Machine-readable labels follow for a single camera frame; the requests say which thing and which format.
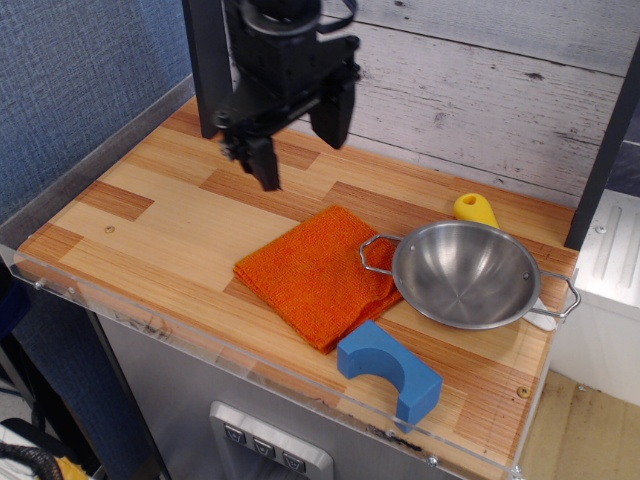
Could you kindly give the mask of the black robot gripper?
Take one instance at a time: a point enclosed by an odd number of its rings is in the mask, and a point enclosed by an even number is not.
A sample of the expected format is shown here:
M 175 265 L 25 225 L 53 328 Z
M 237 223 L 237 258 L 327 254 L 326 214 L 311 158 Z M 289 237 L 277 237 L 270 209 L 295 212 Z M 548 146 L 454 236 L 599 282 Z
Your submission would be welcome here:
M 270 138 L 304 114 L 325 143 L 345 143 L 355 105 L 359 66 L 354 35 L 321 41 L 317 12 L 273 18 L 263 12 L 229 12 L 231 55 L 240 75 L 235 91 L 215 113 L 222 149 L 238 159 L 264 191 L 280 189 Z

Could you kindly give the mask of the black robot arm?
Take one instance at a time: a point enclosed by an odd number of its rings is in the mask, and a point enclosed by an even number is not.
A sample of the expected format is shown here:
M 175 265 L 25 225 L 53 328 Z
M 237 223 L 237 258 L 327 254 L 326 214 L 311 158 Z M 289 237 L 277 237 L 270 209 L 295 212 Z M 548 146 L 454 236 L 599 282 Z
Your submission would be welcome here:
M 303 115 L 313 132 L 339 149 L 355 105 L 360 40 L 338 37 L 358 5 L 332 23 L 321 22 L 319 1 L 231 1 L 225 7 L 231 57 L 239 72 L 233 93 L 217 108 L 221 147 L 266 191 L 280 187 L 272 137 Z

